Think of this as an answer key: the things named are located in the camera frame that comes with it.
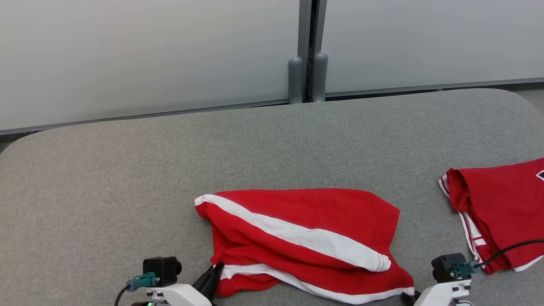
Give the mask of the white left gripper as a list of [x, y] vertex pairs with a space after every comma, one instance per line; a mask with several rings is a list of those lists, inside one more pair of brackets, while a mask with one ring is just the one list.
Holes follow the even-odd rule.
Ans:
[[151, 306], [211, 306], [215, 300], [225, 264], [220, 261], [210, 266], [193, 287], [187, 283], [175, 283], [166, 287], [146, 287]]

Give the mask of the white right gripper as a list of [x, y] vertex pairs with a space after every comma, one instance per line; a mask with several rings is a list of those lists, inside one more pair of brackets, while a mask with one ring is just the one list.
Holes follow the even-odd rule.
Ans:
[[471, 280], [438, 283], [422, 293], [417, 290], [414, 294], [403, 292], [402, 303], [405, 306], [472, 306], [466, 299], [470, 289]]

